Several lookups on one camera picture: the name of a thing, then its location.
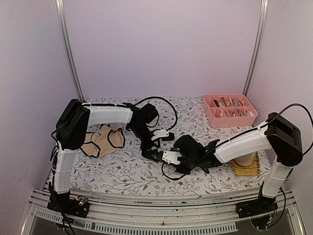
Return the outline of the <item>beige underwear black trim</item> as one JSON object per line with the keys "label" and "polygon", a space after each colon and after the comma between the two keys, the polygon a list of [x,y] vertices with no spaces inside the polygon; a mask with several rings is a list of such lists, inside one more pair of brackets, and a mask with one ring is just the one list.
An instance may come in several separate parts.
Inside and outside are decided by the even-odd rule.
{"label": "beige underwear black trim", "polygon": [[101,125],[97,132],[87,132],[80,150],[88,157],[101,158],[125,146],[122,128],[114,125]]}

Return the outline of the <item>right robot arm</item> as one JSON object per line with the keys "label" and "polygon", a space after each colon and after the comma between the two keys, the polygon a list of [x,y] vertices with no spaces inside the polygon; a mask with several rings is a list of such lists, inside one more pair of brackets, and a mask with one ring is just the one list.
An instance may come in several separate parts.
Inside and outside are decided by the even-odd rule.
{"label": "right robot arm", "polygon": [[271,198],[276,197],[290,171],[303,160],[300,130],[278,113],[269,114],[257,127],[228,140],[215,140],[203,146],[190,135],[183,135],[174,148],[177,153],[173,164],[182,174],[189,174],[195,166],[208,170],[258,151],[273,150],[276,158],[262,184],[262,196],[253,202],[256,213],[271,207]]}

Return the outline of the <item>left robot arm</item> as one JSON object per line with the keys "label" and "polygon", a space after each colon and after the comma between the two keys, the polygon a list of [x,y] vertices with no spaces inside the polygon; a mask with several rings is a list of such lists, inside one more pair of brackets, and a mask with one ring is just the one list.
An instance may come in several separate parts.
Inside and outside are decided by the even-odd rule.
{"label": "left robot arm", "polygon": [[64,193],[69,192],[69,180],[73,160],[83,145],[87,128],[96,124],[123,123],[141,141],[140,150],[144,158],[158,162],[159,141],[153,139],[148,124],[158,116],[154,105],[146,104],[142,108],[125,103],[83,104],[73,99],[59,118],[51,136],[56,142],[56,161],[53,167],[52,188],[57,195],[53,203],[61,212],[69,212],[73,203]]}

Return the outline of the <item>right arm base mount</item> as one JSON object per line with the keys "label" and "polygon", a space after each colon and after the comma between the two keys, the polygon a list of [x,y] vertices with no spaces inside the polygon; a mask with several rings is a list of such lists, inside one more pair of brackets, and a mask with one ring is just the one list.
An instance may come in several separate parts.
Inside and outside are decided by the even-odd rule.
{"label": "right arm base mount", "polygon": [[256,216],[278,209],[276,197],[265,197],[261,193],[256,199],[240,202],[237,203],[235,206],[235,212],[238,214],[239,218]]}

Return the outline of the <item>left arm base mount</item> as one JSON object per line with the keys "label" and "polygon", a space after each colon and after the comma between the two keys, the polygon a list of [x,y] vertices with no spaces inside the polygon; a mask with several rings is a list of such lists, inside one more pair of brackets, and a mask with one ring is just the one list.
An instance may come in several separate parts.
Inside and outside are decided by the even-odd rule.
{"label": "left arm base mount", "polygon": [[65,215],[86,218],[90,207],[88,199],[83,196],[72,199],[69,196],[70,191],[62,194],[52,191],[47,208],[52,211],[64,213]]}

